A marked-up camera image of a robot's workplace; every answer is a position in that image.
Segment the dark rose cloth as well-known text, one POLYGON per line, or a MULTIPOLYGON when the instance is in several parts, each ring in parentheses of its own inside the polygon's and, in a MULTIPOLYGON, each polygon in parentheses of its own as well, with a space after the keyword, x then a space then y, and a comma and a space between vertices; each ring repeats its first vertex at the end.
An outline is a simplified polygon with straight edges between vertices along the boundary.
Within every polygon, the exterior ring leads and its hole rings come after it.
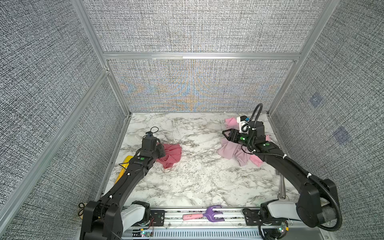
POLYGON ((162 164, 164 169, 170 169, 181 160, 182 147, 180 144, 163 144, 163 146, 165 148, 165 156, 157 159, 156 162, 162 164))

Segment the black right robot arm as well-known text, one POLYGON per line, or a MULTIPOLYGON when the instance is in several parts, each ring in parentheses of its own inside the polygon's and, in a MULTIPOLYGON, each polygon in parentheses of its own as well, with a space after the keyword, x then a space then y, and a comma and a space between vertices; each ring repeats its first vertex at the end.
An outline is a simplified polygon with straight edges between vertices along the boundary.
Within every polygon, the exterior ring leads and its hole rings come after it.
POLYGON ((343 217, 336 184, 305 170, 284 154, 278 145, 268 141, 263 122, 251 121, 246 128, 246 133, 228 129, 222 134, 229 142, 246 147, 248 153, 275 168, 297 189, 300 196, 295 212, 304 224, 329 232, 339 230, 343 217))

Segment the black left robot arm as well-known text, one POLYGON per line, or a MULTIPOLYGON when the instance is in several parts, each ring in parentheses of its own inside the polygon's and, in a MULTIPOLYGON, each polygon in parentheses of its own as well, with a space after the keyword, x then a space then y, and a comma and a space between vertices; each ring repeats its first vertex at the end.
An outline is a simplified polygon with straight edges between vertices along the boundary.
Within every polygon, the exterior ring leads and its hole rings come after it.
POLYGON ((136 185, 165 156, 164 146, 154 136, 145 136, 142 147, 130 160, 118 182, 99 200, 90 201, 83 210, 81 240, 117 240, 124 232, 122 208, 136 185))

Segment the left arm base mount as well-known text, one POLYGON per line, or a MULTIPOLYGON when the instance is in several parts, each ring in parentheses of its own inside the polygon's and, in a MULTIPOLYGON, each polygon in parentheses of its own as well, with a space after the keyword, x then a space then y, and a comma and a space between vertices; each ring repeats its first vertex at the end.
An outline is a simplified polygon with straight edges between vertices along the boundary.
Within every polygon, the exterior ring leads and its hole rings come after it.
POLYGON ((128 231, 129 237, 150 239, 154 237, 155 227, 163 227, 165 222, 165 210, 152 209, 149 203, 134 201, 132 205, 135 207, 144 207, 143 218, 135 223, 131 230, 128 231))

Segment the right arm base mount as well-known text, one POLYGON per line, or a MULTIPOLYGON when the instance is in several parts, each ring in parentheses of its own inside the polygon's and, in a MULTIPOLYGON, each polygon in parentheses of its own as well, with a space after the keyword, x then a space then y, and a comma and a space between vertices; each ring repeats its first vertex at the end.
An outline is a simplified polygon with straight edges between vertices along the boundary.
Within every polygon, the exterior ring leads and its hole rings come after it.
POLYGON ((242 210, 246 225, 257 226, 263 240, 281 240, 289 231, 288 219, 274 218, 268 209, 268 204, 276 201, 262 203, 258 210, 249 208, 242 210))

